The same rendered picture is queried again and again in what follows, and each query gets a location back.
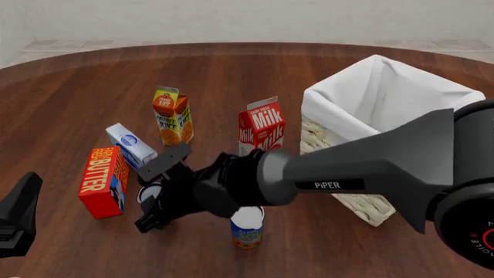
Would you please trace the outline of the wicker basket, white cloth liner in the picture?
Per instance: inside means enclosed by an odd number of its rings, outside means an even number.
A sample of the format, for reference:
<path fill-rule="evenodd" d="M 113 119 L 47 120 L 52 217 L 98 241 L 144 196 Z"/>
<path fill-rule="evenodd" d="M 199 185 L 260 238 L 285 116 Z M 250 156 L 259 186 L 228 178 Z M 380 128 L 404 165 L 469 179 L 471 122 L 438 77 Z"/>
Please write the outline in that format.
<path fill-rule="evenodd" d="M 384 196 L 413 229 L 453 184 L 454 112 L 482 92 L 373 55 L 305 90 L 304 120 L 329 144 L 293 159 L 285 174 L 301 191 Z"/>

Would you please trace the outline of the red milk carton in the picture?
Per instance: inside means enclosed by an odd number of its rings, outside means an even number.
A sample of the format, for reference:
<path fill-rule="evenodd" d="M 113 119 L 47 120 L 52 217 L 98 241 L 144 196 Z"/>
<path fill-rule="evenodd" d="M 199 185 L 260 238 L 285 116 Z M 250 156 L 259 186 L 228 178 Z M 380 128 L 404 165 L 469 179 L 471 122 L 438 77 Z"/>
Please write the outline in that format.
<path fill-rule="evenodd" d="M 277 101 L 278 97 L 256 101 L 239 113 L 239 156 L 283 146 L 286 122 Z"/>

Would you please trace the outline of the white and blue box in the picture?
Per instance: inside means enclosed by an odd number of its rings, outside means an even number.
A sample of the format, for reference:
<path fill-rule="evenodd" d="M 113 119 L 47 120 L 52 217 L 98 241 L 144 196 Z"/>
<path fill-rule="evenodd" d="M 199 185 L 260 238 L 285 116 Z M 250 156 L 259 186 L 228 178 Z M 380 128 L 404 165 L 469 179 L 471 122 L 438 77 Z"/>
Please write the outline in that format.
<path fill-rule="evenodd" d="M 112 145 L 118 146 L 126 162 L 135 170 L 142 168 L 157 157 L 157 152 L 138 136 L 117 123 L 106 129 Z"/>

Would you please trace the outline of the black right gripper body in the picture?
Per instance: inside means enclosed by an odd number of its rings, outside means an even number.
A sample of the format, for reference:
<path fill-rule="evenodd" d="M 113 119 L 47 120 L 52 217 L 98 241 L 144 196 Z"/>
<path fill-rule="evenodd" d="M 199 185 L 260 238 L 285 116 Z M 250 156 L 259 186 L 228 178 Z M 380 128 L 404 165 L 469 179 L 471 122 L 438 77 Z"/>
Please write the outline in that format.
<path fill-rule="evenodd" d="M 175 219 L 205 211 L 194 197 L 195 182 L 203 172 L 192 171 L 181 162 L 163 174 L 162 189 L 157 197 L 160 224 L 170 224 Z"/>

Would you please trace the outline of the yellow orange juice carton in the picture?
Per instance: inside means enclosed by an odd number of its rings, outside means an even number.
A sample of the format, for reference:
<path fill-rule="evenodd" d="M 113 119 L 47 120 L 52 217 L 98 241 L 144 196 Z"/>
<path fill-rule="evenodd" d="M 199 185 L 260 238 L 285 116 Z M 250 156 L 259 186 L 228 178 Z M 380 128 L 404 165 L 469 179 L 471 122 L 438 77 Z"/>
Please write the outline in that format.
<path fill-rule="evenodd" d="M 152 106 L 163 145 L 190 143 L 194 131 L 188 97 L 176 88 L 157 85 Z"/>

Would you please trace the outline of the tomato sauce can, white lid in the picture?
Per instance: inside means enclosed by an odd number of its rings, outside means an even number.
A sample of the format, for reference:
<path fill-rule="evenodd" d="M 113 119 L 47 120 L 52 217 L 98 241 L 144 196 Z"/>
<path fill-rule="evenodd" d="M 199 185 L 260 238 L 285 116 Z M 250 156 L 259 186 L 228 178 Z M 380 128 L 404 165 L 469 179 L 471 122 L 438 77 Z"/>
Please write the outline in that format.
<path fill-rule="evenodd" d="M 141 204 L 150 197 L 157 198 L 161 193 L 161 189 L 162 186 L 160 182 L 154 182 L 151 185 L 142 187 L 137 195 L 137 203 Z"/>

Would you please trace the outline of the red butter box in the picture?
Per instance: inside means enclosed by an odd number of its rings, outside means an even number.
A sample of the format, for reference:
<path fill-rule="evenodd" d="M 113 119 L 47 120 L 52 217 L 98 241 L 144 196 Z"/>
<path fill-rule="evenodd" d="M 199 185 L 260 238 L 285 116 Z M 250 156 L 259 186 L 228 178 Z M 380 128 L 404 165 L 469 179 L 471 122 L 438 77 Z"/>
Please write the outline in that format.
<path fill-rule="evenodd" d="M 78 196 L 95 219 L 124 213 L 129 166 L 119 147 L 91 150 Z"/>

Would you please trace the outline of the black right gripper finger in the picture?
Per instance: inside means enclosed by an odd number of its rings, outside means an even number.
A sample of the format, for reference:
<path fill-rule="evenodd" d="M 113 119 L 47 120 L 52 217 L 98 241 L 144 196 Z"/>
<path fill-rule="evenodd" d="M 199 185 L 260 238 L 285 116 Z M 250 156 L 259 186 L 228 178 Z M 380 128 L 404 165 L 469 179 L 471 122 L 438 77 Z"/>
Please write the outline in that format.
<path fill-rule="evenodd" d="M 145 214 L 148 212 L 152 212 L 152 213 L 160 214 L 160 212 L 161 212 L 160 197 L 161 197 L 161 193 L 159 194 L 159 196 L 157 198 L 150 197 L 146 201 L 141 203 L 140 205 L 141 205 L 141 208 L 143 210 L 143 213 Z"/>
<path fill-rule="evenodd" d="M 167 217 L 163 214 L 148 212 L 137 219 L 134 224 L 141 233 L 148 233 L 154 229 L 164 229 L 167 225 Z"/>

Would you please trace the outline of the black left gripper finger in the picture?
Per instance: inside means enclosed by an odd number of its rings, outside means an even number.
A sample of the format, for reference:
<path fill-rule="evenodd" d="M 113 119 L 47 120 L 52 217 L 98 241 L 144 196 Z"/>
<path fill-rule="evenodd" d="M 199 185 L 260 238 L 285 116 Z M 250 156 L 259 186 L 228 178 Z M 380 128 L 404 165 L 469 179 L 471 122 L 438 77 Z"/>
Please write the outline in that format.
<path fill-rule="evenodd" d="M 42 187 L 42 179 L 29 171 L 17 185 L 0 201 L 0 225 L 17 229 L 36 228 L 36 206 Z"/>

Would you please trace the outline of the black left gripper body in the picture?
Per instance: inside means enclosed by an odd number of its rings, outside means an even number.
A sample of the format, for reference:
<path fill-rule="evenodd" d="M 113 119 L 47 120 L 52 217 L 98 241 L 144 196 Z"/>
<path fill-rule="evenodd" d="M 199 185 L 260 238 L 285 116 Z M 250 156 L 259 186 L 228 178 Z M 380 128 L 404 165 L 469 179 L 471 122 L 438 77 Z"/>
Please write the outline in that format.
<path fill-rule="evenodd" d="M 32 225 L 0 219 L 0 259 L 26 256 L 35 237 L 36 229 Z"/>

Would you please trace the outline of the soup can, blue yellow label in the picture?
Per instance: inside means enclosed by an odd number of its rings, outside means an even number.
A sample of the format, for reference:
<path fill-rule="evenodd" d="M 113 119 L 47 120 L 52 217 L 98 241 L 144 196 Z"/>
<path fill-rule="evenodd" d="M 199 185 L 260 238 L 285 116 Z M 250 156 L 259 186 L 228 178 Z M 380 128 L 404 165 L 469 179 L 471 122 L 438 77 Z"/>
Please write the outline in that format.
<path fill-rule="evenodd" d="M 232 240 L 240 249 L 254 249 L 262 242 L 265 213 L 260 206 L 240 208 L 231 218 Z"/>

